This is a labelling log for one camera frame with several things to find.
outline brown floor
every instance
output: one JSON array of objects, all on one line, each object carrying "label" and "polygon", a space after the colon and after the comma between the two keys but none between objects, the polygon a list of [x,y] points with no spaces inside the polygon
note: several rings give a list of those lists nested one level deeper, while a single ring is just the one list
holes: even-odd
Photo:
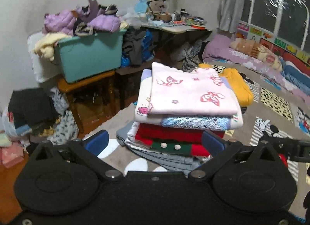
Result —
[{"label": "brown floor", "polygon": [[[135,102],[137,96],[132,96],[125,101],[125,107],[131,102]],[[116,100],[116,110],[120,110],[119,100]],[[83,138],[85,134],[90,133],[96,129],[103,122],[112,117],[108,106],[94,107],[90,104],[78,105],[78,112],[81,116],[84,132],[79,133],[79,138]],[[16,215],[21,212],[21,207],[17,199],[15,198],[13,186],[14,182],[25,166],[28,160],[28,155],[25,154],[24,160],[21,163],[7,169],[4,166],[0,166],[0,222],[6,224],[9,223]]]}]

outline gray curtain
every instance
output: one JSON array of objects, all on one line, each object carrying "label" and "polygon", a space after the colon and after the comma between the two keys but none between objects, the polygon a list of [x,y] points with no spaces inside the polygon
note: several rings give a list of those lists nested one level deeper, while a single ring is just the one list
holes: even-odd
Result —
[{"label": "gray curtain", "polygon": [[241,19],[244,0],[221,0],[220,29],[234,33]]}]

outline plastic bin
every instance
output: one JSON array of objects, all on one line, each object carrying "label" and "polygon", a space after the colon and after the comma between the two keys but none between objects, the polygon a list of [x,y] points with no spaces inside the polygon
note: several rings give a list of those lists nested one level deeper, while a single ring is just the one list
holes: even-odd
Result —
[{"label": "plastic bin", "polygon": [[121,66],[123,35],[126,30],[102,32],[83,37],[62,39],[55,47],[59,63],[68,83]]}]

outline leopard print patch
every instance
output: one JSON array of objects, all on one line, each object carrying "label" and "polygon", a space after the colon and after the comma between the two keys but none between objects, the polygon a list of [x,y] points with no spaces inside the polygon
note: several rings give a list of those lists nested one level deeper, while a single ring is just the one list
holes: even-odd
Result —
[{"label": "leopard print patch", "polygon": [[293,122],[289,103],[282,97],[274,94],[273,92],[262,87],[261,90],[261,102],[272,109],[275,113],[285,117],[290,122]]},{"label": "leopard print patch", "polygon": [[218,66],[218,65],[211,65],[211,66],[212,66],[212,68],[215,69],[215,71],[216,71],[218,74],[223,73],[223,70],[225,69],[225,67],[223,67],[223,66]]}]

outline window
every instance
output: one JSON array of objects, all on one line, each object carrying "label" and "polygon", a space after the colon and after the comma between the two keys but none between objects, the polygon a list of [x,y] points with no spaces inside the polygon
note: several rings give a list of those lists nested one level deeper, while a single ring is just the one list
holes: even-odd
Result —
[{"label": "window", "polygon": [[310,53],[309,20],[310,0],[253,0],[253,13],[250,12],[251,0],[245,0],[242,21],[263,28]]}]

